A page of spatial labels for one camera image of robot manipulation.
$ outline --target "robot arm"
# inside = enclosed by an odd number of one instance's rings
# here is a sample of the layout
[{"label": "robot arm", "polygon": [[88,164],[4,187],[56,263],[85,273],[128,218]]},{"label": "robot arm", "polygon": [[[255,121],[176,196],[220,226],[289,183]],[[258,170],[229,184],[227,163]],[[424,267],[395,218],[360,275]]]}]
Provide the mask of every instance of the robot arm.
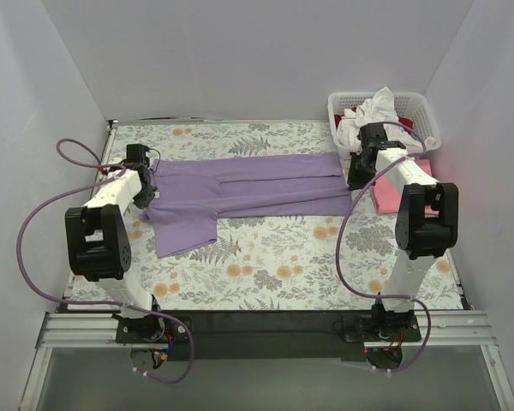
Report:
[{"label": "robot arm", "polygon": [[[349,190],[363,188],[376,171],[406,158],[386,173],[402,201],[395,228],[397,260],[383,294],[415,296],[434,261],[457,242],[457,187],[438,182],[422,171],[412,158],[407,158],[402,143],[387,139],[382,123],[362,127],[360,140],[362,151],[353,154],[350,163]],[[426,215],[428,206],[437,214]],[[384,299],[380,321],[396,323],[405,318],[401,323],[408,325],[413,307],[411,300]]]},{"label": "robot arm", "polygon": [[[131,247],[123,224],[123,213],[129,203],[133,201],[137,207],[145,208],[154,198],[149,148],[128,145],[126,159],[117,163],[126,168],[122,176],[119,168],[106,170],[106,175],[115,181],[104,185],[84,206],[70,208],[65,214],[70,268],[75,275],[82,275],[106,290],[114,301],[159,311],[156,299],[127,273]],[[161,319],[127,307],[117,318],[149,341],[164,328]]]}]

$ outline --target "white wall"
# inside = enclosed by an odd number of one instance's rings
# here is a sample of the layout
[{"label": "white wall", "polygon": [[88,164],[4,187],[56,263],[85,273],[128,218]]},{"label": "white wall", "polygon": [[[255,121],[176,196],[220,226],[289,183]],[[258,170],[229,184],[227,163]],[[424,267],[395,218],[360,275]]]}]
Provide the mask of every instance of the white wall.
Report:
[{"label": "white wall", "polygon": [[44,0],[106,118],[326,119],[424,92],[472,0]]},{"label": "white wall", "polygon": [[[19,406],[50,307],[17,269],[19,226],[42,200],[94,178],[55,154],[62,137],[85,141],[100,153],[105,119],[41,2],[0,0],[0,410]],[[63,214],[86,198],[60,202],[28,229],[28,269],[55,295],[68,274]]]},{"label": "white wall", "polygon": [[514,0],[475,1],[427,97],[444,139],[434,169],[460,189],[458,272],[514,390]]}]

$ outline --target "white laundry basket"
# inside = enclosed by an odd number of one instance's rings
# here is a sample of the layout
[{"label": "white laundry basket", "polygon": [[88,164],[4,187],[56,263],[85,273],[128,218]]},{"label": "white laundry basket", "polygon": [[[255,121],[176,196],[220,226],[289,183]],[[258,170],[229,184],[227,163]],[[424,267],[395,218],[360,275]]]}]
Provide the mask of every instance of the white laundry basket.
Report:
[{"label": "white laundry basket", "polygon": [[[334,115],[344,115],[344,109],[351,109],[362,104],[366,98],[372,98],[375,92],[335,92],[327,99],[327,112],[329,123],[332,128],[332,136],[337,145],[339,157],[348,158],[350,151],[342,146],[337,140],[337,128],[335,127]],[[418,92],[394,92],[394,109],[398,117],[409,118],[413,122],[414,130],[426,139],[432,135],[436,140],[433,147],[429,150],[436,150],[441,145],[438,125],[432,114],[430,104],[422,94]]]}]

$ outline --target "purple garment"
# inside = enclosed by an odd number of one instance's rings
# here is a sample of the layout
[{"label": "purple garment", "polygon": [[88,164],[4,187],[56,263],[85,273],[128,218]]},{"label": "purple garment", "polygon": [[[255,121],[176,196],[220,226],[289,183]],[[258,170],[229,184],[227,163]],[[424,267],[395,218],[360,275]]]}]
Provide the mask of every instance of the purple garment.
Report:
[{"label": "purple garment", "polygon": [[215,242],[218,217],[343,216],[351,202],[335,152],[162,160],[154,177],[160,196],[141,219],[159,258]]}]

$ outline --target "floral fabric surface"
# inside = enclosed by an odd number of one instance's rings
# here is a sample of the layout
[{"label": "floral fabric surface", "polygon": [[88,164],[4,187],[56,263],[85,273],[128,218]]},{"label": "floral fabric surface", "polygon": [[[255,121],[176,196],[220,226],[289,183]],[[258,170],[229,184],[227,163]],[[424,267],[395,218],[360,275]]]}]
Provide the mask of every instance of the floral fabric surface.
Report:
[{"label": "floral fabric surface", "polygon": [[[175,161],[336,150],[329,125],[317,122],[120,126],[109,159],[123,158],[129,143],[145,144]],[[334,256],[342,217],[219,219],[215,244],[158,259],[152,225],[141,223],[139,215],[131,205],[124,216],[133,254],[128,274],[137,276],[163,309],[349,310],[373,304],[338,280]],[[354,287],[372,294],[385,287],[396,261],[395,222],[395,215],[375,213],[368,194],[362,198],[341,254],[344,276]],[[447,259],[431,268],[419,297],[431,309],[462,308]],[[74,280],[72,298],[110,299],[83,277]]]}]

